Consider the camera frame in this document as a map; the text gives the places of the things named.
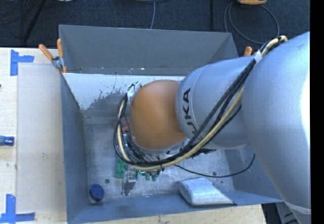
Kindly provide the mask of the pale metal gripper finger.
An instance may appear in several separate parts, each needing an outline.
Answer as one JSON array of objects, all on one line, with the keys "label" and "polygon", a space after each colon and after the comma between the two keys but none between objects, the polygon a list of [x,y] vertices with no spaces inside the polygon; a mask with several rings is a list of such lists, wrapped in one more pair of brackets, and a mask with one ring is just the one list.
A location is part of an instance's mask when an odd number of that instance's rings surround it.
[{"label": "pale metal gripper finger", "polygon": [[128,196],[130,191],[133,189],[135,183],[137,182],[138,173],[136,170],[126,171],[123,176],[122,181],[122,192],[123,196]]}]

